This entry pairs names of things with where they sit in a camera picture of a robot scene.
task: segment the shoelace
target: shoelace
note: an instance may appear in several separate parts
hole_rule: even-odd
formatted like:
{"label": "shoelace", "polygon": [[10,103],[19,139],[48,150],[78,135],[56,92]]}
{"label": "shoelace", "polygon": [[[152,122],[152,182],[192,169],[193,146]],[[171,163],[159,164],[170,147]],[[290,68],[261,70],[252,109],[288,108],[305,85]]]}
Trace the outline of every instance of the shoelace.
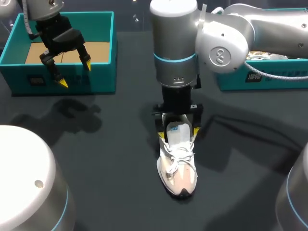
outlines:
{"label": "shoelace", "polygon": [[[196,167],[190,162],[191,158],[193,157],[194,153],[193,153],[193,148],[194,148],[194,139],[190,142],[190,146],[182,146],[182,147],[170,147],[168,143],[166,143],[163,139],[161,139],[161,141],[164,144],[164,148],[165,151],[170,155],[170,159],[172,161],[172,165],[166,170],[166,174],[167,177],[170,178],[171,176],[173,176],[177,170],[179,169],[179,165],[180,164],[188,164],[195,172],[196,177],[198,177],[197,175],[197,169]],[[185,151],[186,155],[178,157],[174,155],[174,152],[181,150],[181,151]]]}

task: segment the teal box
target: teal box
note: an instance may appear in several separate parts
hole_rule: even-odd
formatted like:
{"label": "teal box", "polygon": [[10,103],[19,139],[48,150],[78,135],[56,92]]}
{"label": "teal box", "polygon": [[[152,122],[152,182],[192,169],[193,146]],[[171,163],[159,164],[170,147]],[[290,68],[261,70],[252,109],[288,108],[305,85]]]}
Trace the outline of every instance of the teal box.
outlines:
{"label": "teal box", "polygon": [[[65,12],[73,28],[81,31],[86,42],[109,42],[106,63],[91,63],[85,71],[82,63],[56,64],[69,88],[55,83],[43,64],[25,64],[31,40],[24,16],[17,16],[14,27],[0,57],[0,72],[12,95],[71,95],[114,93],[116,90],[117,37],[113,12]],[[30,24],[33,33],[35,22]],[[33,42],[42,42],[40,38]]]}
{"label": "teal box", "polygon": [[[267,9],[306,10],[306,8]],[[252,67],[268,74],[288,77],[308,76],[307,59],[247,61]],[[230,74],[216,74],[220,90],[270,90],[308,88],[308,81],[285,81],[261,76],[242,65]]]}

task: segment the cable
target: cable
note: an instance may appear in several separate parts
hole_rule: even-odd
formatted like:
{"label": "cable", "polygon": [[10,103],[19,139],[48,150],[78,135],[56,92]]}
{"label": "cable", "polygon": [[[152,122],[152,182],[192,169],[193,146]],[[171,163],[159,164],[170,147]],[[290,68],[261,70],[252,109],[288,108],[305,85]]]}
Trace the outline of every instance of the cable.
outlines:
{"label": "cable", "polygon": [[25,22],[25,27],[27,30],[27,33],[30,35],[33,35],[32,30],[29,25],[28,21],[28,7],[27,7],[27,0],[23,0],[23,12],[24,12],[24,22]]}
{"label": "cable", "polygon": [[244,64],[253,72],[256,72],[257,74],[260,74],[262,76],[268,77],[268,78],[275,78],[275,79],[281,79],[281,80],[288,80],[288,81],[301,81],[301,80],[305,80],[308,79],[308,76],[302,76],[302,77],[287,77],[287,76],[276,76],[276,75],[271,75],[271,74],[267,74],[264,73],[262,71],[259,71],[257,69],[255,69],[254,67],[252,67],[251,65],[249,65],[247,62],[244,62]]}

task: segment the label on box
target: label on box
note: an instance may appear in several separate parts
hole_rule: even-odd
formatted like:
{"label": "label on box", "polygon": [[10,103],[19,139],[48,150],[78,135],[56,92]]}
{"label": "label on box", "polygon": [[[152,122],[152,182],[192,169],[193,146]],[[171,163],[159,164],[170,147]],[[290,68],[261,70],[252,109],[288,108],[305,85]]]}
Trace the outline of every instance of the label on box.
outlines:
{"label": "label on box", "polygon": [[43,75],[28,75],[28,80],[31,86],[45,86],[46,82]]}
{"label": "label on box", "polygon": [[255,72],[248,72],[245,82],[246,83],[257,83],[261,82],[262,75],[257,74]]}

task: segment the sneaker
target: sneaker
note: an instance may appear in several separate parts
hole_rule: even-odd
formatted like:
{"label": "sneaker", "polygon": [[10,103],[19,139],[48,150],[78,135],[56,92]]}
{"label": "sneaker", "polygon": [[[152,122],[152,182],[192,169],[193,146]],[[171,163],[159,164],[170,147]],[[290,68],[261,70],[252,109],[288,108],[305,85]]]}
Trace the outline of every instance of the sneaker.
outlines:
{"label": "sneaker", "polygon": [[197,183],[194,165],[192,125],[186,115],[163,115],[166,139],[159,137],[157,170],[166,189],[175,196],[190,196]]}

